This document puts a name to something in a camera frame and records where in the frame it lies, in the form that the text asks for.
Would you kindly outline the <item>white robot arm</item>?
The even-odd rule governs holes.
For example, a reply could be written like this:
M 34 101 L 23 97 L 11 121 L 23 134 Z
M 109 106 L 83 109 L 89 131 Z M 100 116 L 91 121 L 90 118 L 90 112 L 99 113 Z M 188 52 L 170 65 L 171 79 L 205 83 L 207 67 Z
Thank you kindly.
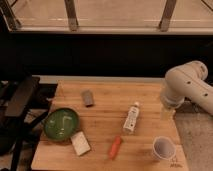
M 205 82 L 207 66 L 201 61 L 191 61 L 169 69 L 160 93 L 161 118 L 172 118 L 186 98 L 213 116 L 213 86 Z

